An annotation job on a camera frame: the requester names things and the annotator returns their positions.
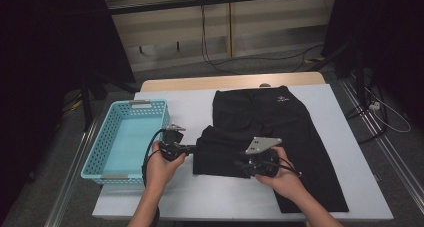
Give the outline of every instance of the metal rail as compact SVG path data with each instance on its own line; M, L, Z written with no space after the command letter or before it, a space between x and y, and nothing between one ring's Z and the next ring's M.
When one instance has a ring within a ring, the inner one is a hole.
M342 86L348 95L349 99L353 103L354 106L360 106L358 100L356 99L356 92L354 91L354 87L351 83L346 84L345 82L342 82ZM370 130L371 134L375 135L379 133L382 128L379 126L378 122L374 118L374 116L369 112L365 111L363 114L361 114L362 120L364 121L365 125ZM384 155L386 156L387 160L392 165L393 169L395 170L396 174L402 181L402 183L405 185L405 188L408 190L409 194L411 195L412 199L417 204L418 208L421 210L421 213L424 214L424 188L421 185L421 183L417 180L415 175L412 173L412 171L409 169L409 167L406 165L406 163L403 161L402 157L399 155L399 153L396 151L393 144L390 142L390 140L387 138L387 136L382 135L378 138L376 138L376 142L380 149L383 151Z
M121 15L121 14L131 14L131 13L148 12L148 11L165 10L165 9L187 8L187 7L202 6L202 5L206 6L206 5L236 3L236 2L244 2L244 1L254 1L254 0L172 0L172 1L164 1L159 3L113 6L113 7L109 7L109 9L67 12L62 14L62 16L64 17L75 16L75 15L81 16L81 15L93 15L93 14Z
M47 221L44 224L45 227L60 226L60 223L65 214L66 207L68 206L69 199L72 196L75 182L79 177L82 166L84 165L84 157L90 150L90 143L94 138L94 133L99 125L99 114L94 118L94 121L90 125L89 129L84 132L81 142L78 146L77 153L69 167L66 178L60 188L59 194L56 197L54 205L50 210Z

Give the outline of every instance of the person's left hand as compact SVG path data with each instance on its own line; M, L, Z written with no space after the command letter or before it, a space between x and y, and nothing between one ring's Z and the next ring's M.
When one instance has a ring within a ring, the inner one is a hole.
M152 145L152 153L157 150L159 150L159 141L155 141ZM163 191L177 168L184 163L185 157L185 154L181 154L176 160L169 162L163 158L160 150L153 154L147 164L146 188Z

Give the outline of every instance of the wire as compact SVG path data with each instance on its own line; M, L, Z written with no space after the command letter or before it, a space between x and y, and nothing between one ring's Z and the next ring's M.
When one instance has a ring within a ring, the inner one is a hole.
M205 22L206 22L206 18L205 18L205 6L203 6L203 5L201 5L200 6L200 8L201 8L201 10L202 10L202 57L203 57L203 60L206 62L206 63L208 63L209 65L211 65L212 67L214 67L216 70L218 70L218 71L222 71L222 72L227 72L227 73L230 73L230 74L235 74L235 75L240 75L239 73L236 73L236 72L233 72L233 71L230 71L230 70L223 70L223 69L220 69L220 68L218 68L218 67L216 67L215 66L215 64L213 64L212 63L212 61L209 59L209 54L208 54L208 47L207 47L207 44L206 44L206 28L205 28Z
M327 24L330 22L330 13L328 12L327 0L324 0L325 11L327 12Z
M353 108L352 110L348 111L348 112L345 114L345 118L346 118L347 120L349 120L349 119L353 119L353 118L355 118L355 117L357 117L357 116L359 116L359 115L361 115L361 114L365 113L365 111L367 111L367 109L368 109L368 108L363 108L363 109L361 109L358 113L356 113L356 114L352 115L352 113L353 113L355 110L357 110L357 109L359 109L359 105L357 105L357 106L356 106L355 108Z
M165 129L160 129L160 130L156 131L156 133L153 135L152 139L150 140L149 145L147 146L146 153L144 154L143 166L141 167L144 186L146 186L146 180L147 180L147 176L146 176L147 175L147 163L150 160L150 158L149 158L150 148L152 147L153 141L155 141L156 136L158 136L158 134L163 133L165 131L166 131Z
M158 151L159 151L159 150L155 150L155 151L154 151L151 155L149 155L149 158L147 158L147 163L146 163L146 165L149 163L150 158L152 158L152 156L153 156L154 154L156 154Z
M302 61L301 63L294 68L293 70L289 71L289 72L294 72L297 69L299 69L300 67L303 66L304 60L305 60L305 54L309 51L311 51L312 49L315 49L317 47L321 47L324 46L323 44L318 44L318 45L314 45L298 54L292 55L292 56L286 56L286 57L281 57L281 58L265 58L265 57L241 57L241 58L231 58L228 60L224 60L221 62L217 62L217 63L213 63L210 58L209 58L209 54L208 54L208 48L207 48L207 43L206 43L206 18L205 18L205 7L202 5L201 6L201 10L202 10L202 57L203 60L208 63L209 65L211 65L212 67L214 67L216 70L222 71L222 72L227 72L227 73L231 73L231 74L235 74L235 75L240 75L240 73L236 73L230 70L223 70L217 67L217 65L221 65L221 64L225 64L231 61L237 61L237 60L286 60L286 59L291 59L291 58L295 58L298 56L302 56Z
M378 92L379 92L379 95L380 95L381 99L384 99L384 98L383 98L383 93L382 93L381 88L380 88L380 86L379 86L379 85L377 85L377 89L378 89ZM382 108L382 109L381 109L381 111L382 111L382 114L383 114L383 118L384 118L384 120L385 120L386 122L388 122L388 117L387 117L387 111L386 111L386 108L385 108L385 107L384 107L384 108ZM368 139L358 141L358 144L364 144L364 143L367 143L367 142L369 142L369 141L371 141L371 140L374 140L374 139L376 139L376 138L378 138L378 137L382 136L383 134L385 134L385 133L386 133L386 131L387 131L387 126L386 126L386 125L384 125L384 126L383 126L383 128L380 130L380 132L378 132L377 134L373 135L372 137L370 137L370 138L368 138Z
M70 104L72 101L76 101L77 100L77 98L79 99L79 98L81 98L81 91L80 92L78 92L78 94L76 94L74 97L72 97L70 100L68 100L68 101L66 101L63 105L64 106L66 106L66 105L68 105L68 104Z
M399 114L396 110L394 110L392 107L390 107L389 105L387 105L386 103L384 103L384 101L380 100L379 98L377 98L377 96L375 96L370 90L368 90L367 88L365 88L366 91L368 91L371 95L373 95L373 97L379 101L382 105L384 105L385 107L389 108L391 111L393 111L395 114L397 114L407 125L408 125L408 129L407 130L399 130L394 128L393 126L389 125L387 123L387 120L382 120L377 113L375 112L375 110L373 109L373 113L375 115L375 117L385 126L389 127L390 129L397 131L399 133L408 133L409 131L411 131L411 125L409 124L409 122L401 115Z
M281 165L281 164L276 164L274 162L269 162L269 161L262 161L263 164L266 165L271 165L271 166L275 166L275 167L279 167L281 169L286 169L289 170L290 172L293 172L294 174L297 175L297 177L301 177L302 176L302 172L297 171L293 165L291 165L287 160L280 158L280 160L282 160L283 162L285 162L286 164L288 164L289 166L285 166L285 165Z
M74 111L74 110L78 109L78 107L80 107L82 105L83 105L82 99L80 99L77 102L75 102L75 104L73 104L71 108L66 109L66 110L63 110L63 113L67 113L69 111Z

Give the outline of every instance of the black clothing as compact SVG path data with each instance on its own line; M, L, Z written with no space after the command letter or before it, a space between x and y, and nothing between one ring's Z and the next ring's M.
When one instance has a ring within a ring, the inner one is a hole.
M197 140L193 173L249 178L233 162L253 137L281 138L281 146L296 170L303 173L303 183L311 195L327 211L348 211L308 110L285 86L217 91L213 127L208 126ZM275 194L282 213L301 212L294 203Z

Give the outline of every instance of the white logo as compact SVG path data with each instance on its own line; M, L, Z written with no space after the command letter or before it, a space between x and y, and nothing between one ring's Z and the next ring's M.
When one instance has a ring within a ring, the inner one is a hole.
M277 98L277 102L284 102L286 100L290 100L290 99L289 98L286 98L284 96L278 96L278 98Z

